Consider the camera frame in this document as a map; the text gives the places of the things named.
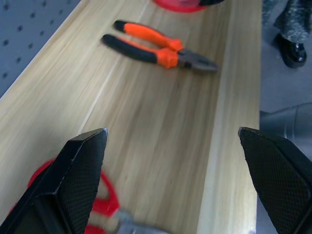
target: pegboard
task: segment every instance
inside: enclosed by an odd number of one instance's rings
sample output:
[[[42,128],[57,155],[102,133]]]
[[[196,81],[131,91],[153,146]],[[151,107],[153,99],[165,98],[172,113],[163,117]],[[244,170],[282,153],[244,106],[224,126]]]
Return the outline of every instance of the pegboard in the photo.
[[[1,1],[0,97],[65,21],[80,0]]]

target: person's leg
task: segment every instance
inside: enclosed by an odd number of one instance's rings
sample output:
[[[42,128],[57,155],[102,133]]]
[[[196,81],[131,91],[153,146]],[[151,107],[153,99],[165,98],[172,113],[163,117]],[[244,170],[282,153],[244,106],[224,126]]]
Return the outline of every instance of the person's leg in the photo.
[[[271,16],[272,10],[278,0],[263,0],[262,1],[262,25],[266,25]]]
[[[305,64],[304,41],[311,32],[312,0],[289,0],[275,21],[280,30],[277,42],[285,64],[292,68]]]

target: black shoe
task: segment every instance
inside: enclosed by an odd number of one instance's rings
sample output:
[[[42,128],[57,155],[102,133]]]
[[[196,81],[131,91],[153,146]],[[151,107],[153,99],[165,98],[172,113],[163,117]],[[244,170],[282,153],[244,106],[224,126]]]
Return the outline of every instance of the black shoe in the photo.
[[[307,53],[303,44],[293,43],[283,38],[280,34],[276,36],[276,42],[279,46],[284,63],[288,67],[298,68],[306,63]]]

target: pliers jaw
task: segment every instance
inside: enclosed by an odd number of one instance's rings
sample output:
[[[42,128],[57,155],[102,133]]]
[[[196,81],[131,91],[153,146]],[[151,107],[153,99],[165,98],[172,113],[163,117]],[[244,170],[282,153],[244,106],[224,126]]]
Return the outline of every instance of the pliers jaw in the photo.
[[[194,53],[188,49],[178,52],[178,64],[181,67],[193,68],[200,71],[217,71],[218,66],[206,57]]]

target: red container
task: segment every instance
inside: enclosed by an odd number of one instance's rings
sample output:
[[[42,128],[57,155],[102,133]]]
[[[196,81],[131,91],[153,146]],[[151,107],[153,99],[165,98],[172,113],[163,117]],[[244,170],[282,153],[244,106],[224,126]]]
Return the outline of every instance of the red container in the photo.
[[[195,12],[206,8],[199,5],[200,0],[154,0],[159,6],[177,12]]]

